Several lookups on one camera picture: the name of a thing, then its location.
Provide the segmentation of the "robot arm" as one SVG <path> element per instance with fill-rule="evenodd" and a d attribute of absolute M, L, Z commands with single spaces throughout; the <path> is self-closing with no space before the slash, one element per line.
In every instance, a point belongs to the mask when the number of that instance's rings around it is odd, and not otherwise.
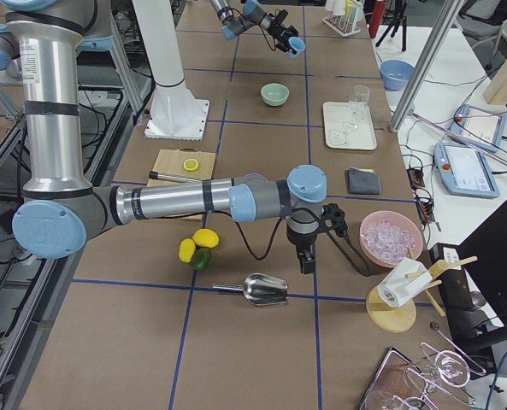
<path fill-rule="evenodd" d="M 153 101 L 148 137 L 201 140 L 209 101 L 196 99 L 186 85 L 171 1 L 132 1 L 151 69 Z M 284 23 L 285 9 L 267 11 L 245 1 L 241 14 L 227 1 L 209 1 L 225 38 L 252 27 L 263 29 L 277 50 L 300 56 L 299 31 Z M 85 172 L 80 127 L 77 52 L 92 31 L 112 25 L 110 1 L 0 1 L 6 24 L 20 49 L 23 114 L 29 134 L 31 178 L 23 185 L 24 203 L 15 211 L 15 240 L 47 260 L 64 259 L 116 226 L 133 220 L 172 219 L 224 213 L 239 222 L 278 218 L 295 246 L 300 270 L 315 270 L 313 246 L 321 232 L 327 194 L 325 173 L 313 165 L 294 167 L 286 179 L 262 176 L 204 179 L 187 183 L 127 188 L 115 184 L 116 168 L 129 137 L 119 135 L 102 149 L 98 170 Z M 108 11 L 108 17 L 101 12 Z"/>
<path fill-rule="evenodd" d="M 286 9 L 273 14 L 253 0 L 246 1 L 241 11 L 232 7 L 228 1 L 215 0 L 210 1 L 210 4 L 222 24 L 221 32 L 227 40 L 233 40 L 258 26 L 264 36 L 269 35 L 272 38 L 272 43 L 266 38 L 271 50 L 280 50 L 292 58 L 305 51 L 305 43 L 299 37 L 298 30 L 293 25 L 284 24 L 288 16 Z"/>

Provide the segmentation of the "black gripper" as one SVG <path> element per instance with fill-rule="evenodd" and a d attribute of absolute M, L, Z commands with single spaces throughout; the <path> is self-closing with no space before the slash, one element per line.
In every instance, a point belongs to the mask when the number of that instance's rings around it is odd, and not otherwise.
<path fill-rule="evenodd" d="M 275 40 L 276 49 L 289 54 L 291 52 L 290 39 L 298 36 L 294 26 L 285 27 L 282 22 L 273 20 L 268 27 L 268 34 Z"/>
<path fill-rule="evenodd" d="M 295 246 L 302 274 L 315 272 L 315 255 L 312 253 L 312 247 L 317 238 L 319 226 L 319 223 L 315 221 L 286 221 L 286 237 Z"/>

